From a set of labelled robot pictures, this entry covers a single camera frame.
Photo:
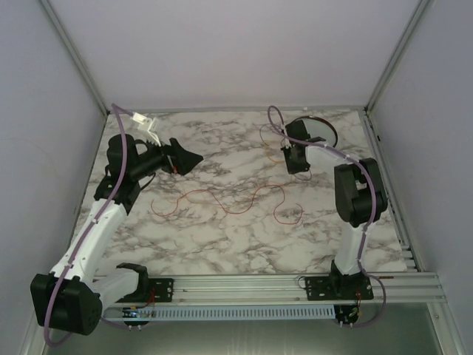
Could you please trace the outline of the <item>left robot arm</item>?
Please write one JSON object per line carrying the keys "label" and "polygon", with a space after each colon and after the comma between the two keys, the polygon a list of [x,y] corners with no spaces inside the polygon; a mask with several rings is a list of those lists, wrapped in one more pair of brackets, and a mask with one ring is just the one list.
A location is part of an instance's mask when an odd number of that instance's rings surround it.
{"label": "left robot arm", "polygon": [[143,190],[140,181],[157,172],[184,176],[203,161],[202,155],[169,143],[144,143],[129,134],[108,141],[105,175],[93,196],[85,224],[68,250],[48,274],[37,274],[30,284],[35,315],[45,331],[56,329],[89,335],[103,312],[126,300],[145,302],[151,295],[146,267],[121,263],[107,277],[95,280],[100,258],[118,226],[130,215]]}

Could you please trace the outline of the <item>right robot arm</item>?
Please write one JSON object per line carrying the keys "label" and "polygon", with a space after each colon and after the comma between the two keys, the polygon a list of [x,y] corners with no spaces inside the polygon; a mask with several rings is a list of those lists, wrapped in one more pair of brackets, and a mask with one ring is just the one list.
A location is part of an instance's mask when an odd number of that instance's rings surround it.
{"label": "right robot arm", "polygon": [[329,274],[305,277],[311,301],[371,300],[370,277],[363,267],[367,229],[387,210],[387,196],[378,163],[337,150],[338,133],[326,120],[303,116],[285,124],[282,149],[287,171],[333,171],[336,211],[343,222],[341,243]]}

